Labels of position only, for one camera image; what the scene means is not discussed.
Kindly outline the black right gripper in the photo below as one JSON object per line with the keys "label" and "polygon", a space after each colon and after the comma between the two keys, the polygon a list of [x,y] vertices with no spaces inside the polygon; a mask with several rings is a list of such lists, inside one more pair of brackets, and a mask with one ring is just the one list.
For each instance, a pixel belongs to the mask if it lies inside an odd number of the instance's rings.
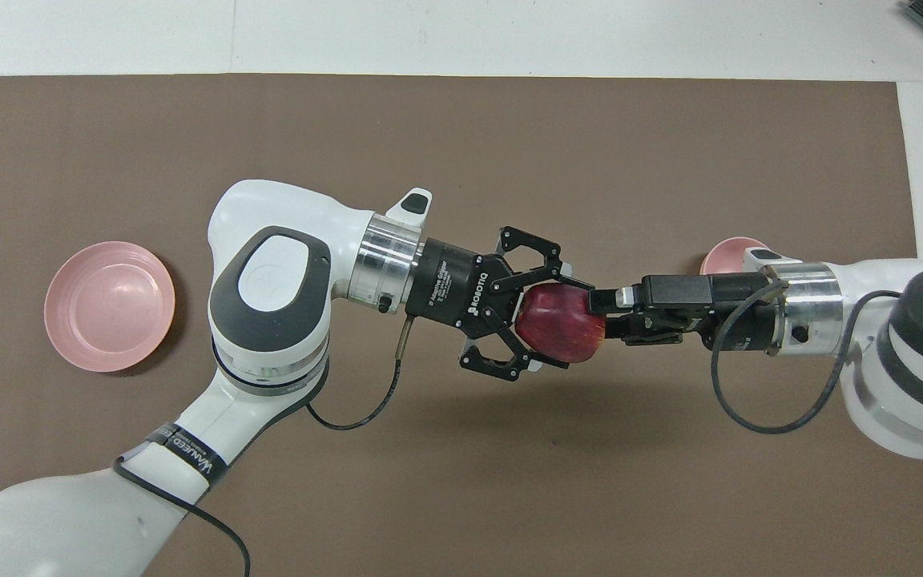
{"label": "black right gripper", "polygon": [[[761,351],[774,341],[776,306],[759,300],[748,306],[719,346],[718,332],[732,312],[754,293],[769,286],[758,272],[714,275],[648,275],[639,286],[593,289],[587,310],[596,315],[626,314],[606,319],[606,339],[627,346],[673,345],[683,333],[697,333],[708,351]],[[629,314],[642,311],[642,314]]]}

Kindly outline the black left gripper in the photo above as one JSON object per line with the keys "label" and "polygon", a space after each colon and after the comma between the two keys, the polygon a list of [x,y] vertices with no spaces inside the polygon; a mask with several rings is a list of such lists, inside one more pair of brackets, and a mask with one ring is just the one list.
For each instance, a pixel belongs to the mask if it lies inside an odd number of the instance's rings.
{"label": "black left gripper", "polygon": [[[515,274],[502,258],[521,246],[538,252],[543,258],[542,266]],[[569,362],[531,349],[510,328],[519,289],[553,281],[594,291],[592,284],[575,279],[571,271],[566,272],[561,251],[561,246],[553,241],[510,226],[499,230],[498,255],[478,255],[461,246],[426,240],[413,267],[413,284],[405,311],[411,317],[460,329],[466,336],[461,351],[463,369],[510,382],[517,381],[524,370],[538,370],[540,365],[568,369]],[[492,291],[496,284],[498,291],[505,292]],[[498,317],[488,317],[487,309],[494,310]],[[494,359],[484,355],[478,341],[488,336],[499,337],[510,357]]]}

